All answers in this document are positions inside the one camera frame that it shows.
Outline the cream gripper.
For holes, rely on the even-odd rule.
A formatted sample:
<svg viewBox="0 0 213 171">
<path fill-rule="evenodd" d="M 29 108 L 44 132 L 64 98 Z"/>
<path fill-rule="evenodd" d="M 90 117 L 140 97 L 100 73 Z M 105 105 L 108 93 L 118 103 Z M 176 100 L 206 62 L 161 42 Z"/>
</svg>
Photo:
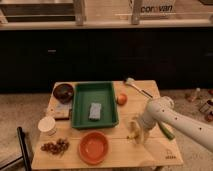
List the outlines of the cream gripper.
<svg viewBox="0 0 213 171">
<path fill-rule="evenodd" d="M 139 119 L 137 117 L 133 118 L 134 121 L 134 134 L 135 134 L 135 141 L 137 143 L 144 144 L 148 137 L 149 137 L 149 131 L 146 130 L 141 123 L 139 122 Z"/>
</svg>

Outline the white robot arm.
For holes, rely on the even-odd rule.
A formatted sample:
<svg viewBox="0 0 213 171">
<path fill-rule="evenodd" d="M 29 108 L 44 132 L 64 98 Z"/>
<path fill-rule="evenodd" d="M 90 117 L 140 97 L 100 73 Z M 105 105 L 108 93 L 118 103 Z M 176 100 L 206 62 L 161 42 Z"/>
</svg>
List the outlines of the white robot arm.
<svg viewBox="0 0 213 171">
<path fill-rule="evenodd" d="M 144 131 L 152 130 L 157 122 L 164 122 L 213 153 L 213 126 L 176 112 L 174 101 L 168 96 L 150 99 L 137 122 Z"/>
</svg>

